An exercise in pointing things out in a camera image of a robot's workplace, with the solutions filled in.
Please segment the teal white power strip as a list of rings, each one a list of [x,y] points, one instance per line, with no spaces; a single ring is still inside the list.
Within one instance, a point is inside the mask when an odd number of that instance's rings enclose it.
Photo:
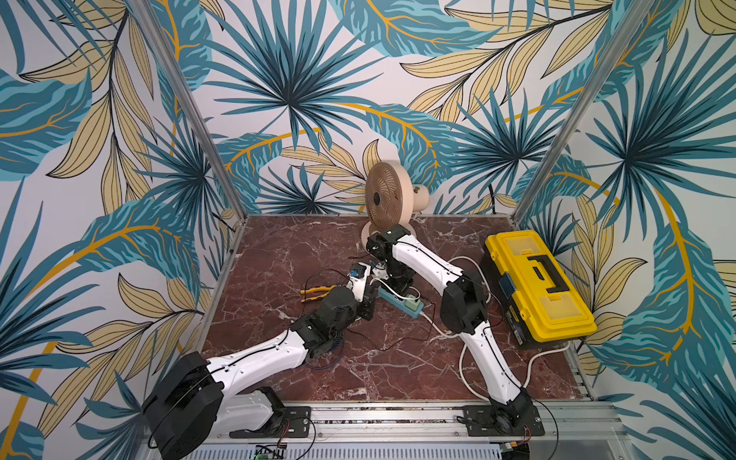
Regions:
[[[390,305],[396,307],[401,312],[411,316],[412,318],[418,318],[423,312],[425,304],[420,297],[408,296],[406,298],[400,298],[384,287],[378,289],[379,297]]]

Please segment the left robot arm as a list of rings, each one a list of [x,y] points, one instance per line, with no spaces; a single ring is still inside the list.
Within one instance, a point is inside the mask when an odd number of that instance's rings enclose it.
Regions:
[[[274,433],[286,408],[262,382],[330,352],[355,321],[372,318],[375,302],[372,287],[336,287],[277,337],[216,358],[182,356],[143,404],[149,448],[181,459],[209,437]]]

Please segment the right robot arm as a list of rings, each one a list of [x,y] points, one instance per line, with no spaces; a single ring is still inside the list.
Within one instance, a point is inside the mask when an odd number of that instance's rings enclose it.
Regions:
[[[534,414],[534,404],[496,344],[481,278],[431,252],[400,225],[371,235],[365,247],[385,264],[394,291],[405,292],[413,277],[419,275],[441,295],[441,320],[470,351],[489,395],[490,413],[469,425],[503,434],[521,429],[523,418]]]

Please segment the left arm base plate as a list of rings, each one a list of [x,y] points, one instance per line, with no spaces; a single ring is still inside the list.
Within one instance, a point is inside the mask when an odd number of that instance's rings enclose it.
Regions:
[[[312,408],[310,406],[287,406],[277,409],[266,424],[249,433],[256,438],[306,439],[312,432]]]

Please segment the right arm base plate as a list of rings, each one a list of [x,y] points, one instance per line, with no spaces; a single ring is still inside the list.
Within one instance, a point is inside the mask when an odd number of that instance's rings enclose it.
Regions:
[[[500,406],[463,406],[455,421],[467,429],[469,437],[527,439],[545,435],[535,406],[521,413]]]

